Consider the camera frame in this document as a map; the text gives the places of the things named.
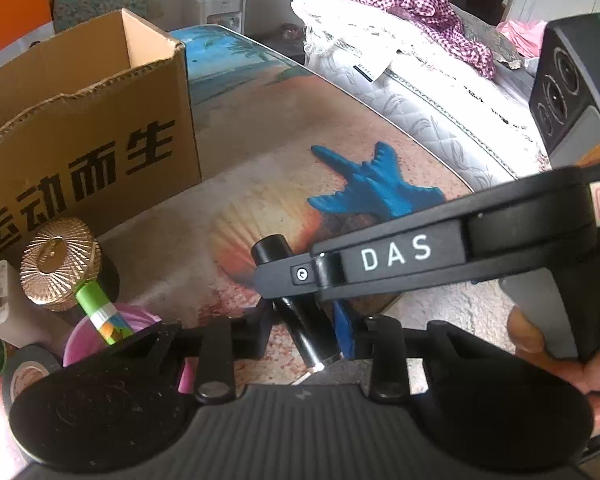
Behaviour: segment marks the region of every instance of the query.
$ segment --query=camera lens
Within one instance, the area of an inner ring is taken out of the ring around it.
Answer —
[[[558,85],[552,78],[548,78],[544,83],[544,92],[546,93],[546,100],[549,101],[549,106],[554,113],[555,118],[563,123],[567,117],[567,105],[564,103],[564,97],[562,97]]]
[[[578,92],[578,72],[573,62],[563,51],[559,50],[555,53],[555,63],[558,66],[558,72],[562,76],[562,80],[567,87],[567,90],[572,94]]]
[[[540,118],[542,129],[548,136],[551,136],[554,132],[554,126],[551,124],[551,117],[549,117],[549,112],[546,110],[544,105],[538,105],[538,117]]]

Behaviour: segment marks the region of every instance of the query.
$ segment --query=white lettering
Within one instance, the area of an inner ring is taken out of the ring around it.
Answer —
[[[365,264],[365,270],[374,270],[378,266],[378,255],[373,249],[362,249],[362,261]],[[371,263],[369,263],[368,256],[371,256]]]
[[[400,262],[404,264],[404,258],[402,257],[402,254],[400,254],[400,251],[395,243],[391,242],[391,245],[389,245],[389,267],[391,267],[394,262]]]
[[[419,251],[424,251],[422,254],[416,254],[416,260],[426,260],[431,256],[431,247],[420,242],[424,242],[427,239],[427,235],[418,235],[413,237],[413,248]]]

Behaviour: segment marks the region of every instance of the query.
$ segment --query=pink cloth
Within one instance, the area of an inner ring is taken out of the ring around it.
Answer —
[[[462,21],[449,0],[353,0],[379,7],[398,16],[406,15],[448,53],[475,67],[480,75],[493,78],[493,54],[487,46],[464,37]]]
[[[503,34],[524,57],[540,57],[542,37],[546,22],[517,22],[510,20],[499,24],[496,29]]]

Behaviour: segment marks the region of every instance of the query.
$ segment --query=green glue stick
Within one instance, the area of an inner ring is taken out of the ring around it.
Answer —
[[[109,301],[98,282],[86,282],[75,292],[75,299],[85,311],[104,341],[113,343],[129,337],[134,332]]]

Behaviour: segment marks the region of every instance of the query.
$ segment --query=blue starfish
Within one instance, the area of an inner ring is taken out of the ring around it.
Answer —
[[[378,142],[373,160],[362,164],[351,162],[323,146],[312,146],[311,151],[347,179],[343,191],[308,199],[314,209],[323,213],[368,213],[387,221],[445,201],[437,187],[418,187],[405,182],[398,156],[385,142]]]

